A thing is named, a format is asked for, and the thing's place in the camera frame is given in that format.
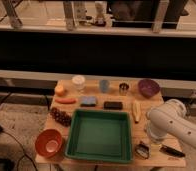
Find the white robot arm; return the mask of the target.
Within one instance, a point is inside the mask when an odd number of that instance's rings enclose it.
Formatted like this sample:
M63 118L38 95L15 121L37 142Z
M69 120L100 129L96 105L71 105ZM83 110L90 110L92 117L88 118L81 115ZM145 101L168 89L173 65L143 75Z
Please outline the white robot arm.
M152 107L146 113L146 133L155 143L162 143L167 134L196 149L196 124L185 119L187 109L177 99L170 99Z

